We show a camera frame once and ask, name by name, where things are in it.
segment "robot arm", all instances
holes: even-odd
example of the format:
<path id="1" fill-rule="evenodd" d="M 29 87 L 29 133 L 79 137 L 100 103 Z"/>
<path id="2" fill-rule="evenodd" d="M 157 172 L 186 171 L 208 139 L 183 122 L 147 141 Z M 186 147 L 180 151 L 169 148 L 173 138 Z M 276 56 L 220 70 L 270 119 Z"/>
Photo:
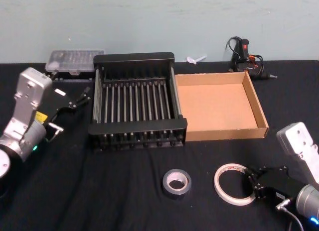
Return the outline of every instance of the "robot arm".
<path id="1" fill-rule="evenodd" d="M 89 90 L 86 88 L 79 99 L 72 101 L 63 91 L 52 91 L 52 80 L 37 70 L 28 68 L 20 74 L 13 116 L 0 137 L 0 195 L 7 191 L 21 165 L 45 138 L 47 128 L 56 129 L 53 138 L 63 131 L 53 123 L 56 117 L 87 104 Z"/>

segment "black tablecloth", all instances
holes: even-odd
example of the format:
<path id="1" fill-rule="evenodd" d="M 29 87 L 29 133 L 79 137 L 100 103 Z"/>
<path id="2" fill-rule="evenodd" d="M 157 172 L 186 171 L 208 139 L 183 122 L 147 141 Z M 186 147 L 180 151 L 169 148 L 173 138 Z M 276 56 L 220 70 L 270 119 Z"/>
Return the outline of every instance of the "black tablecloth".
<path id="1" fill-rule="evenodd" d="M 12 116 L 18 75 L 30 66 L 44 71 L 44 64 L 0 65 L 0 130 Z M 293 178 L 306 182 L 298 164 L 282 151 L 276 132 L 303 121 L 319 143 L 319 61 L 269 61 L 265 69 L 278 75 L 254 82 L 270 126 L 265 139 L 94 154 L 87 137 L 91 104 L 74 116 L 64 115 L 59 122 L 65 132 L 33 153 L 10 202 L 2 206 L 0 230 L 283 231 L 289 219 L 275 211 L 273 202 L 237 207 L 219 198 L 213 187 L 215 171 L 226 163 L 287 165 Z M 176 64 L 176 73 L 226 70 L 222 62 Z M 87 85 L 93 87 L 92 82 L 54 83 L 74 98 Z M 192 178 L 191 192 L 181 201 L 167 198 L 161 189 L 163 175 L 173 168 Z M 221 177 L 223 188 L 238 197 L 246 192 L 241 180 L 236 172 Z M 302 222 L 306 230 L 314 227 Z"/>

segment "metal rack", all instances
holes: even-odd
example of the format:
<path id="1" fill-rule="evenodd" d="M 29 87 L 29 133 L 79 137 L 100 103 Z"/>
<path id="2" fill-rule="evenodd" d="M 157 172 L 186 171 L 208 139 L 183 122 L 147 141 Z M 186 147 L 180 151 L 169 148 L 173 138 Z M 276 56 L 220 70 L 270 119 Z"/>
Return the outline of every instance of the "metal rack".
<path id="1" fill-rule="evenodd" d="M 92 123 L 94 147 L 183 145 L 187 121 L 178 101 L 172 53 L 100 55 Z"/>

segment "duct tape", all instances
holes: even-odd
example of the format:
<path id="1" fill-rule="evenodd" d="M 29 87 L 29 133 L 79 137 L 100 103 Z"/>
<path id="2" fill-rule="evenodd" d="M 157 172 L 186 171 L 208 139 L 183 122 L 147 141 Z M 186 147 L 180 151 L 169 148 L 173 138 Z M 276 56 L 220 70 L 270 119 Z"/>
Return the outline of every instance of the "duct tape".
<path id="1" fill-rule="evenodd" d="M 250 196 L 243 198 L 243 199 L 237 199 L 234 197 L 231 197 L 229 195 L 227 195 L 222 188 L 220 187 L 219 184 L 219 177 L 221 176 L 222 173 L 224 173 L 225 171 L 228 170 L 235 170 L 235 171 L 239 171 L 241 173 L 245 173 L 246 167 L 239 165 L 239 164 L 226 164 L 221 166 L 215 173 L 215 177 L 214 177 L 214 187 L 215 190 L 217 192 L 217 194 L 219 195 L 219 197 L 221 197 L 224 201 L 232 204 L 232 205 L 237 205 L 237 206 L 244 206 L 244 205 L 248 205 L 251 202 L 253 202 L 255 200 L 255 195 L 254 193 L 251 194 Z"/>
<path id="2" fill-rule="evenodd" d="M 175 189 L 171 186 L 172 181 L 179 181 L 183 184 L 180 189 Z M 166 195 L 173 199 L 182 199 L 191 188 L 191 178 L 189 174 L 180 169 L 172 169 L 166 172 L 163 177 L 163 190 Z"/>

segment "cardboard box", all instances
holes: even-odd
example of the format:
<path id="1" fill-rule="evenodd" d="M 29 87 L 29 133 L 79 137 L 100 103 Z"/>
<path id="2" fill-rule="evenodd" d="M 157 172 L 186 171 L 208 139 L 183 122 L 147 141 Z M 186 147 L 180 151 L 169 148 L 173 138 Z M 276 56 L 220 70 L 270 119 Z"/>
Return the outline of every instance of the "cardboard box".
<path id="1" fill-rule="evenodd" d="M 176 75 L 186 141 L 264 138 L 268 124 L 247 73 Z"/>

